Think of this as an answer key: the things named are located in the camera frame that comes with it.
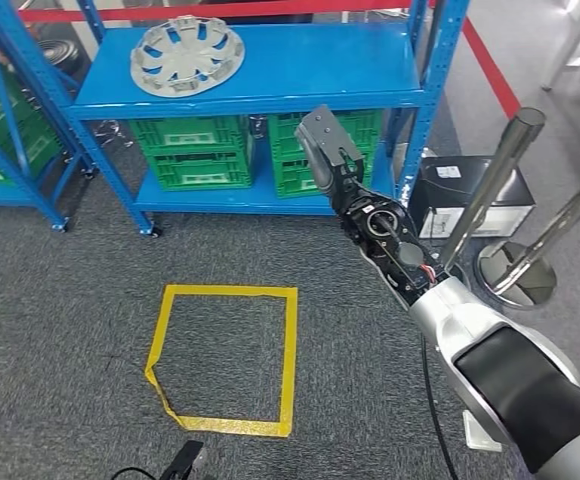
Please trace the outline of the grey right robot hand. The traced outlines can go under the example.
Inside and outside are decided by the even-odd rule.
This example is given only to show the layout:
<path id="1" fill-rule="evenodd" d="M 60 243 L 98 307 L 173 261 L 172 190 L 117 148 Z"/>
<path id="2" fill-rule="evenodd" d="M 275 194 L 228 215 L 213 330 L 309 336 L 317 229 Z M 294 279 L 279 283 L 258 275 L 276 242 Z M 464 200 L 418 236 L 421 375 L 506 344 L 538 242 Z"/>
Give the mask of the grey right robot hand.
<path id="1" fill-rule="evenodd" d="M 317 142 L 303 123 L 300 123 L 295 132 L 295 136 L 302 146 L 306 159 L 310 167 L 313 177 L 325 177 L 330 171 Z"/>

